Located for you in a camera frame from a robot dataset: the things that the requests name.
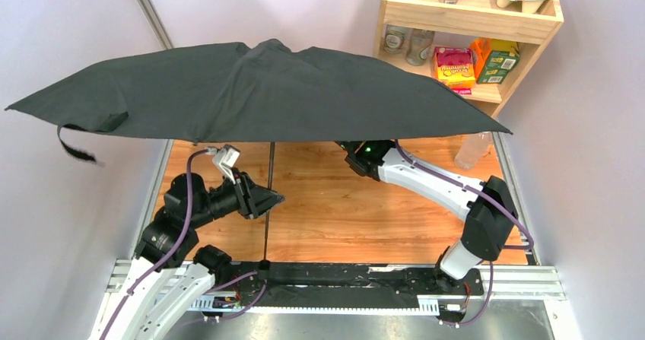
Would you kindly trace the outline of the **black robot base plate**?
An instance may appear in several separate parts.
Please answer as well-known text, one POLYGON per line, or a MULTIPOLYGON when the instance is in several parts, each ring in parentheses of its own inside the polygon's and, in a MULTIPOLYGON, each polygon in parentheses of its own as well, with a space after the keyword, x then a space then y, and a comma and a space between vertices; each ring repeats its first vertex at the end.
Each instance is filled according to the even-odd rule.
POLYGON ((433 265, 271 262, 266 280, 241 277, 258 268, 257 262, 235 262, 215 284, 235 280, 227 290, 243 304, 264 290, 258 307, 313 309, 410 310, 420 305, 424 295, 462 299, 485 293, 477 269, 456 281, 440 275, 433 265))

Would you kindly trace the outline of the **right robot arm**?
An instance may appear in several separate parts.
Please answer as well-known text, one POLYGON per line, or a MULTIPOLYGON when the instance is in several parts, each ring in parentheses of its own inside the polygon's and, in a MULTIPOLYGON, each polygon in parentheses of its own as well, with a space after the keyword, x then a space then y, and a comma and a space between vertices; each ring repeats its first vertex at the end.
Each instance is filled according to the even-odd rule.
POLYGON ((359 176, 392 184, 435 202, 463 222, 461 237, 437 261, 443 277, 462 280, 480 262, 496 261, 519 226, 507 183, 449 172, 406 151, 396 140, 340 141, 359 176))

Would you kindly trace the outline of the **black folding umbrella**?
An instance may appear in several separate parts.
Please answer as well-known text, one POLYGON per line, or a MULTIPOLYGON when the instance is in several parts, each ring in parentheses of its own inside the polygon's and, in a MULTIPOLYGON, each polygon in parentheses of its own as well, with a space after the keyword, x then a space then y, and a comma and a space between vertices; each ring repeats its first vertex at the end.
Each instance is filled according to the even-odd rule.
POLYGON ((278 40, 110 59, 10 109, 59 128, 190 142, 372 141, 506 128, 433 78, 278 40))

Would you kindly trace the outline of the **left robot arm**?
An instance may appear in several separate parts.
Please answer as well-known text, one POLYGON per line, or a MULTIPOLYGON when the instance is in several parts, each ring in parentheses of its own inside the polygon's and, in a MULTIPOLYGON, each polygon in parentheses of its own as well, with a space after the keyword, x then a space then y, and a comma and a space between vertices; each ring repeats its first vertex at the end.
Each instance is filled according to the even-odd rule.
POLYGON ((91 337, 164 338, 208 290, 236 283, 232 258, 212 245, 199 247, 198 228, 232 213, 258 218, 284 200, 239 170, 217 188, 206 188, 197 173, 177 176, 141 234, 119 302, 91 337))

